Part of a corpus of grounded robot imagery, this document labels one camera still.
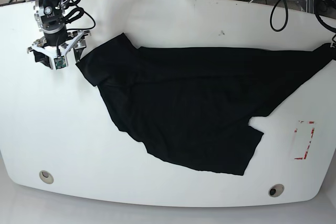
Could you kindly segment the black t-shirt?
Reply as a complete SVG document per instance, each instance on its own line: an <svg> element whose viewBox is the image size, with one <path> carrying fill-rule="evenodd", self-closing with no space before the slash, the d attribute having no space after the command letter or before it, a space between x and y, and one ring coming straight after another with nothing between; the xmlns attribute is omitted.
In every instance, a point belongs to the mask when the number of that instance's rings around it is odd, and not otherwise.
<svg viewBox="0 0 336 224"><path fill-rule="evenodd" d="M335 60L312 51L147 48L120 34L78 63L119 131L154 157L197 171L244 174L263 133L251 127Z"/></svg>

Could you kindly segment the red tape rectangle marking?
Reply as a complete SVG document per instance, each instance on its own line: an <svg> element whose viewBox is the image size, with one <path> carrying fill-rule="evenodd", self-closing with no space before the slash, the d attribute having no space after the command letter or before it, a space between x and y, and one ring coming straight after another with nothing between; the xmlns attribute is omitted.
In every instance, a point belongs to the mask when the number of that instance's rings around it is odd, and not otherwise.
<svg viewBox="0 0 336 224"><path fill-rule="evenodd" d="M315 128L315 121L298 121L291 150L292 159L305 160L307 158Z"/></svg>

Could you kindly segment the left table grommet hole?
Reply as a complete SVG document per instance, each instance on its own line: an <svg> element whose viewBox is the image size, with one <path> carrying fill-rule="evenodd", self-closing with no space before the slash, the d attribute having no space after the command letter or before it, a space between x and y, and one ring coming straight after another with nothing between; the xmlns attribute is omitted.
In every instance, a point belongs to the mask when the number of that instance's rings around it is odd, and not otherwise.
<svg viewBox="0 0 336 224"><path fill-rule="evenodd" d="M46 184L50 185L54 182L53 176L45 170L42 170L42 171L39 172L39 177Z"/></svg>

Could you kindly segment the table grommet hole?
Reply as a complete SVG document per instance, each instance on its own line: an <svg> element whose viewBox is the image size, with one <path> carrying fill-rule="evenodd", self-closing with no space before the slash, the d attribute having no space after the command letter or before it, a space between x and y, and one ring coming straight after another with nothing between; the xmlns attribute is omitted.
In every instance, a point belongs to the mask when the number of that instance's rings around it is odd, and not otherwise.
<svg viewBox="0 0 336 224"><path fill-rule="evenodd" d="M284 192L284 185L283 184L276 184L276 185L273 185L269 191L268 191L268 195L270 197L279 197L283 192Z"/></svg>
<svg viewBox="0 0 336 224"><path fill-rule="evenodd" d="M53 176L45 170L42 170L42 171L39 172L39 177L46 184L50 185L54 182Z"/></svg>

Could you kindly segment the right table grommet hole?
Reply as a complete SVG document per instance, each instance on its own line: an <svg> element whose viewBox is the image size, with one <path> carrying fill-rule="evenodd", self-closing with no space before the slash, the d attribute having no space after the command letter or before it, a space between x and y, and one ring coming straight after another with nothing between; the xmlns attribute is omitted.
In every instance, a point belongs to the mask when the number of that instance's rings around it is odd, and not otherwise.
<svg viewBox="0 0 336 224"><path fill-rule="evenodd" d="M284 185L283 184L276 184L276 185L273 185L269 191L268 191L268 195L270 197L279 197L283 192L284 192Z"/></svg>

